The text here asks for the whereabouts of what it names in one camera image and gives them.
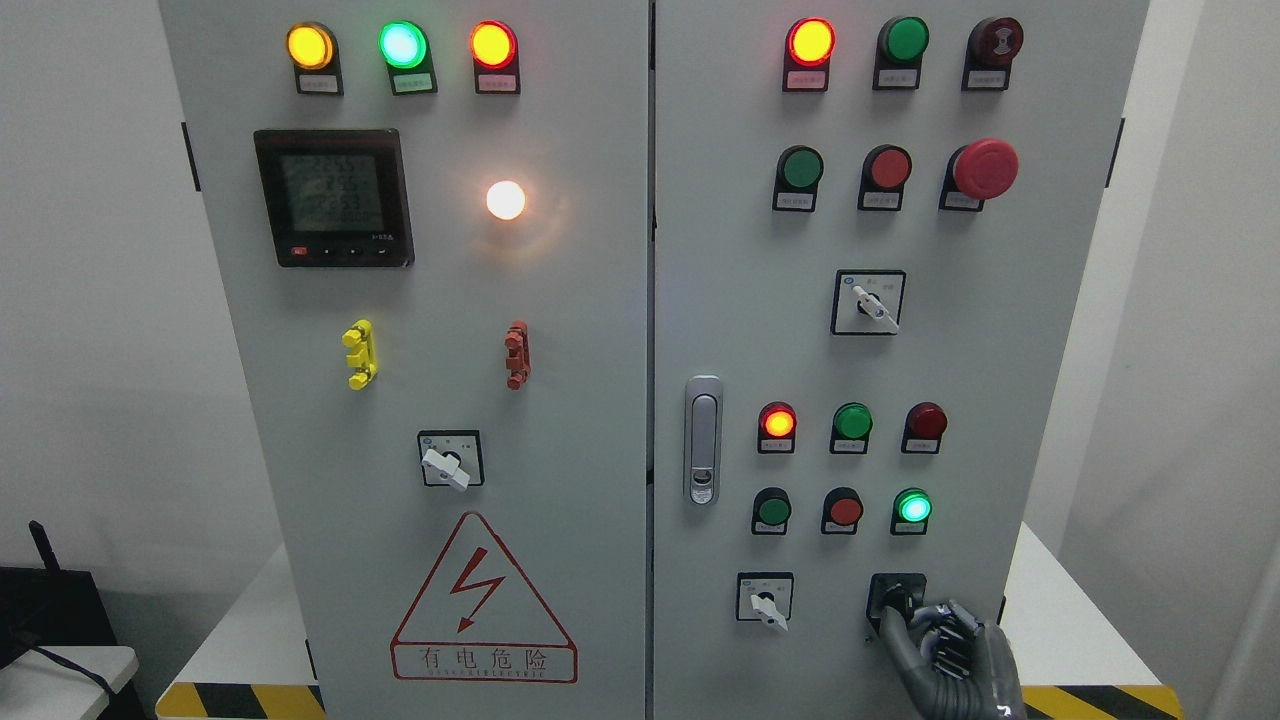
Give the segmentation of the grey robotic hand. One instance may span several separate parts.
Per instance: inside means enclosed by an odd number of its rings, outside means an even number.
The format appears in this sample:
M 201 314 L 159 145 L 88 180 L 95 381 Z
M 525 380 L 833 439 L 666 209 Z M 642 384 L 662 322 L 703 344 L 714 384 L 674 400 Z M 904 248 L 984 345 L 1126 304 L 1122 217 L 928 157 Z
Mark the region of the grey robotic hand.
M 1028 717 L 1004 630 L 957 601 L 923 606 L 910 626 L 886 609 L 879 637 L 922 717 Z

